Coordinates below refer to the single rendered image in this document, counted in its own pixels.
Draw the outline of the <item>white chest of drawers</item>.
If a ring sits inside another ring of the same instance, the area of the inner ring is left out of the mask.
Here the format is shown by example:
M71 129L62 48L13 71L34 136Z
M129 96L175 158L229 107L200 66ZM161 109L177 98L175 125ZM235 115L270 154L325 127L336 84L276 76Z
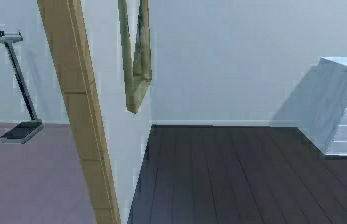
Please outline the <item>white chest of drawers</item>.
M300 131L325 156L347 156L347 57L322 57L303 87Z

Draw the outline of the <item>tan wooden room door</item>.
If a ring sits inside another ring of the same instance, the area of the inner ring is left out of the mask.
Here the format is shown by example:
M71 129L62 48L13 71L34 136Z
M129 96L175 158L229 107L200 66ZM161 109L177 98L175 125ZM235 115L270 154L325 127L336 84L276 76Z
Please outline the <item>tan wooden room door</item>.
M36 0L97 224L121 224L81 0Z

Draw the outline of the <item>grey upright weighing scale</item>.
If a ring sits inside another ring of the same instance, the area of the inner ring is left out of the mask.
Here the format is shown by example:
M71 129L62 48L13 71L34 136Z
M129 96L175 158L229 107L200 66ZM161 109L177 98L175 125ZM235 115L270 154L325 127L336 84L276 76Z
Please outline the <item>grey upright weighing scale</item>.
M44 125L41 119L38 118L35 107L28 87L25 82L21 67L19 65L15 50L13 48L14 43L22 42L23 36L20 31L16 33L6 33L0 30L0 44L3 44L8 52L15 78L22 94L22 98L25 102L30 119L28 121L22 121L14 126L12 129L4 133L0 137L0 141L4 144L25 144L31 140L37 133L39 133Z

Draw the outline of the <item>wooden framed wall picture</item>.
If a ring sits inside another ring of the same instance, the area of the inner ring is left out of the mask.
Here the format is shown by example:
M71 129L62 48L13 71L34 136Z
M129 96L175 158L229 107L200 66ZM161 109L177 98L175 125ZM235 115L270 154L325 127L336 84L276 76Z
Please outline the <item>wooden framed wall picture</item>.
M128 0L118 0L126 108L136 114L152 81L148 0L139 2L135 49L131 50Z

